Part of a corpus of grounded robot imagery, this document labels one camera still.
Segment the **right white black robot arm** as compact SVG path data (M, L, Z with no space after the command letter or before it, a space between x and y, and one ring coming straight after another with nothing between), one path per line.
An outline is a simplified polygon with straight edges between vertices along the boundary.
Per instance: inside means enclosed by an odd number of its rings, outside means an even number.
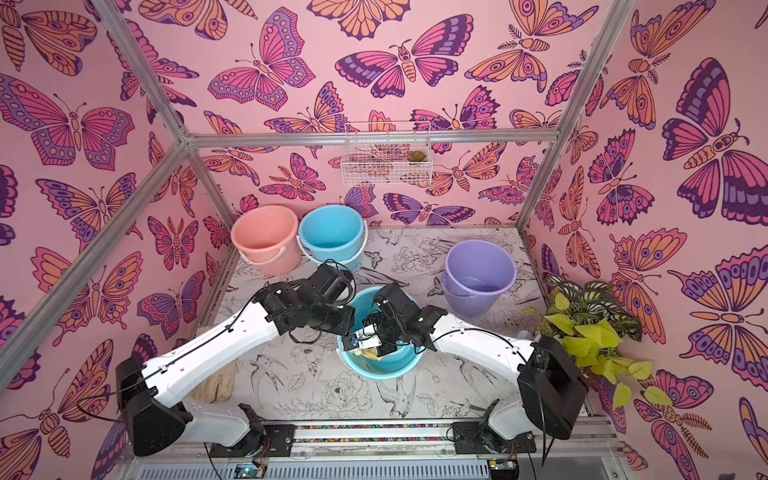
M495 400L478 424L491 452L539 431L544 447L571 438L588 393L585 376L555 339L515 339L472 325L434 305L418 306L396 284L374 294L364 330L377 347L445 353L511 383L511 399Z

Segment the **yellow microfiber cloth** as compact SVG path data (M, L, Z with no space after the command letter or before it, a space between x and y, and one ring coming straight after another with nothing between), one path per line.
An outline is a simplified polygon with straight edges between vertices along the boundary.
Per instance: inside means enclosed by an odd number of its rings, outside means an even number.
M370 359L370 360L374 360L374 361L378 361L379 360L379 355L378 355L378 349L377 348L359 349L356 352L356 355L364 357L364 358L367 358L367 359Z

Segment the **purple plastic bucket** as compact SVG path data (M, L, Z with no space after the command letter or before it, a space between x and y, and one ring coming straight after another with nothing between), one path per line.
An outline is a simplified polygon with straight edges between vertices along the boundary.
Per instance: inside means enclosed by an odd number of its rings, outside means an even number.
M517 280L517 265L501 246L485 240L465 240L448 252L441 288L450 307L461 317L478 317Z

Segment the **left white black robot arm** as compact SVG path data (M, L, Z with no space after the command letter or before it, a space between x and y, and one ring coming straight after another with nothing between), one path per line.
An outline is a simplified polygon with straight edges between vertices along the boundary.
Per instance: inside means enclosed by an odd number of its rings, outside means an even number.
M354 324L353 273L335 262L290 282L254 293L232 317L166 354L116 368L120 418L137 457L178 443L218 446L247 457L267 448L267 434L247 404L226 407L196 401L191 392L241 355L298 328L344 336Z

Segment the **blue bucket white handle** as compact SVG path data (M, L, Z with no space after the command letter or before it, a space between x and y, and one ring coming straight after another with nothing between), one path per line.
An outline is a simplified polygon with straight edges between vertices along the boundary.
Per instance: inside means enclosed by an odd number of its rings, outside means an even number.
M353 208L326 205L307 213L300 221L296 243L313 263L333 260L355 270L368 241L368 224Z

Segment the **pink plastic bucket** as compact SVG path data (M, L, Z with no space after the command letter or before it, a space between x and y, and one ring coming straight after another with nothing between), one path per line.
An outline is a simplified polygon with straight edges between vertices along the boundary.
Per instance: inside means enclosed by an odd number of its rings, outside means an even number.
M241 257L265 276L290 273L301 262L299 219L288 207L267 205L244 213L233 224L231 240Z

